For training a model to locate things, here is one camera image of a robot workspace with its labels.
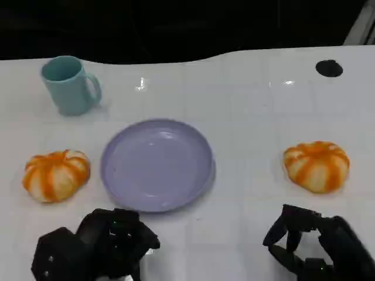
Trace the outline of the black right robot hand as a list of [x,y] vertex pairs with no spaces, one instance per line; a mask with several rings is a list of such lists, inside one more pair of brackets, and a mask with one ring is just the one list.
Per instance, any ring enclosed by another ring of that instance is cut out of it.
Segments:
[[[319,231],[319,243],[330,256],[301,259],[295,251],[304,232]],[[374,259],[349,223],[340,216],[322,214],[284,204],[282,213],[267,232],[263,245],[297,280],[374,280]]]

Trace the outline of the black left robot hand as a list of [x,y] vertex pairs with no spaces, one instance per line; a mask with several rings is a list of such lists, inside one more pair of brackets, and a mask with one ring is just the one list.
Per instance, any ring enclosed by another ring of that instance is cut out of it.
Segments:
[[141,280],[141,260],[161,243],[139,213],[120,208],[95,209],[76,235],[88,250],[91,280]]

